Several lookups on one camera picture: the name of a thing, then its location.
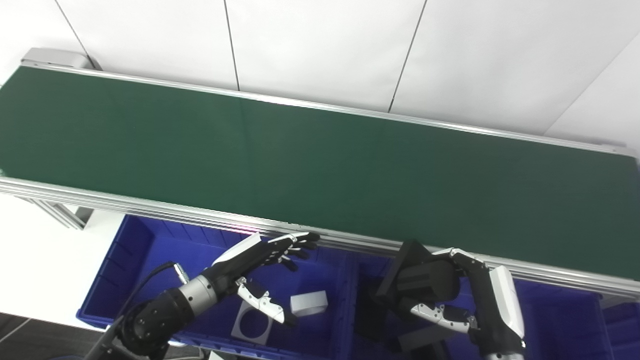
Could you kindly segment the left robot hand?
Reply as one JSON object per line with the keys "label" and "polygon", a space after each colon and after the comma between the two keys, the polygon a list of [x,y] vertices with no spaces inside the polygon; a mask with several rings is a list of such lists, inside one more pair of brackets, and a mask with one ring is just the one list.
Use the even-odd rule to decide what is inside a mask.
{"label": "left robot hand", "polygon": [[291,272],[297,271],[298,266],[293,259],[309,259],[309,251],[317,249],[319,240],[320,235],[309,231],[284,234],[270,240],[263,240],[256,232],[243,239],[201,272],[207,282],[206,289],[213,293],[205,309],[236,294],[275,322],[294,327],[298,318],[275,303],[259,284],[250,284],[247,277],[258,268],[275,264],[283,265]]}

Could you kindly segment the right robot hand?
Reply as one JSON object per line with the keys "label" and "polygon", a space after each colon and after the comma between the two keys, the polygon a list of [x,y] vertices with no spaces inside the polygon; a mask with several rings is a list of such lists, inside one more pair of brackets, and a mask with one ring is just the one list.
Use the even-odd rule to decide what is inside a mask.
{"label": "right robot hand", "polygon": [[446,248],[431,255],[435,260],[450,260],[468,278],[475,315],[465,320],[445,317],[445,307],[425,301],[406,299],[409,312],[444,330],[467,334],[485,360],[523,360],[525,323],[507,267],[493,269],[484,260],[459,248]]}

